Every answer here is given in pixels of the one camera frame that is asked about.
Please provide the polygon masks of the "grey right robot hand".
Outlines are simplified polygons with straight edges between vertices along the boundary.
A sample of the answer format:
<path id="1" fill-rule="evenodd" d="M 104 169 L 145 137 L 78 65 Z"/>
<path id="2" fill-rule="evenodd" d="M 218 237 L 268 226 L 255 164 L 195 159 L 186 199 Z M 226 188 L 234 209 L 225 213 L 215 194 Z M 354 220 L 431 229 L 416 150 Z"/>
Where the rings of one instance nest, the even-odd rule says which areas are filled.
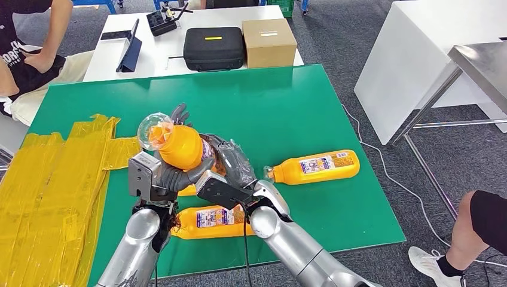
<path id="1" fill-rule="evenodd" d="M 225 139 L 214 134 L 200 134 L 209 143 L 225 169 L 225 179 L 236 188 L 247 188 L 257 181 L 253 167 L 247 156 L 232 139 Z"/>

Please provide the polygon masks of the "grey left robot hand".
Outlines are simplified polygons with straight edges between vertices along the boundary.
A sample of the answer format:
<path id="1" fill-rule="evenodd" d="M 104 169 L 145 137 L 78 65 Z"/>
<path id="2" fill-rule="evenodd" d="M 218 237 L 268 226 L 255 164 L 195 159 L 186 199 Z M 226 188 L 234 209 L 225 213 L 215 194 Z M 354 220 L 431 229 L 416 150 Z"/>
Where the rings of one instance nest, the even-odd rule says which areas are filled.
<path id="1" fill-rule="evenodd" d="M 168 193 L 177 194 L 195 184 L 215 165 L 211 145 L 191 123 L 186 123 L 190 115 L 186 107 L 185 103 L 179 104 L 169 115 L 169 121 L 162 120 L 149 129 L 148 139 L 166 164 L 160 185 Z"/>

